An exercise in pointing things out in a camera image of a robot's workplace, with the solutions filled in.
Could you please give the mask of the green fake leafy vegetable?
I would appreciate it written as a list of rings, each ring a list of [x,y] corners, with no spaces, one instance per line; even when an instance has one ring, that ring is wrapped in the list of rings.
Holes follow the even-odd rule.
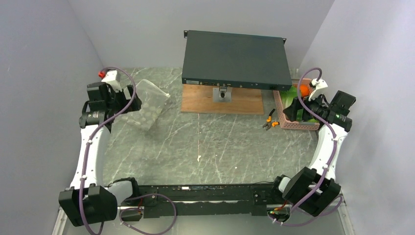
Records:
[[[279,95],[280,95],[282,107],[283,107],[283,109],[285,109],[285,108],[289,107],[292,104],[293,99],[298,96],[297,95],[297,88],[296,88],[296,86],[292,86],[287,91],[280,91]]]

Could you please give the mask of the polka dot zip top bag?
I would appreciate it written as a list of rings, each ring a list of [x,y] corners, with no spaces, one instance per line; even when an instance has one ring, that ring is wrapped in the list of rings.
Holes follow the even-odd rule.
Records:
[[[143,79],[136,84],[138,98],[142,101],[139,111],[129,112],[120,116],[121,120],[148,131],[161,115],[170,94],[161,90],[158,86],[147,79]]]

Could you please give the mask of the orange fake fruit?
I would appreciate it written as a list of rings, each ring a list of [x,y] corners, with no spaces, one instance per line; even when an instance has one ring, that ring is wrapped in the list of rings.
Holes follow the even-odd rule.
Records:
[[[306,98],[311,94],[310,87],[308,85],[301,84],[299,85],[299,89],[302,98]]]

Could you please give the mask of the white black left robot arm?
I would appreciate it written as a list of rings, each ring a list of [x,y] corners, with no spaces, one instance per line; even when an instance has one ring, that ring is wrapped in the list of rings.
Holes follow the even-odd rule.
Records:
[[[114,119],[141,109],[134,84],[128,85],[130,98],[114,85],[96,82],[87,86],[88,100],[79,118],[81,149],[73,180],[59,193],[58,202],[75,227],[112,221],[118,205],[133,206],[140,201],[141,192],[134,177],[115,180],[105,187],[103,161]]]

